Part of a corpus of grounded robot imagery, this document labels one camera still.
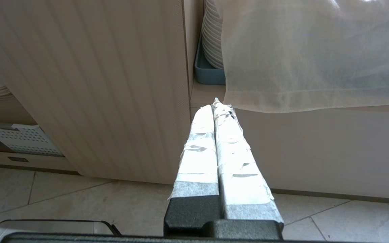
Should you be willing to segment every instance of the tile floor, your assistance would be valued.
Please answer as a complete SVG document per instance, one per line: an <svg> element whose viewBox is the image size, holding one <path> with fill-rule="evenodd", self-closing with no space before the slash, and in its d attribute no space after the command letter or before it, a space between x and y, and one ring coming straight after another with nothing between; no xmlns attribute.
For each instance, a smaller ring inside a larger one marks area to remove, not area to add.
<svg viewBox="0 0 389 243"><path fill-rule="evenodd" d="M0 168L0 222L106 220L122 234L162 235L170 185ZM389 204L275 194L289 240L389 243Z"/></svg>

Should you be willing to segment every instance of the white sheer curtain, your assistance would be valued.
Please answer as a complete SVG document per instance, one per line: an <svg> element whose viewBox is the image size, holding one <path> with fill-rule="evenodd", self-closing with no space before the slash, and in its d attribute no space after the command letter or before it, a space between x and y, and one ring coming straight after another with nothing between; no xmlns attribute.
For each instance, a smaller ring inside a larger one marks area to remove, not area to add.
<svg viewBox="0 0 389 243"><path fill-rule="evenodd" d="M225 102L259 112L389 105L389 0L216 0Z"/></svg>

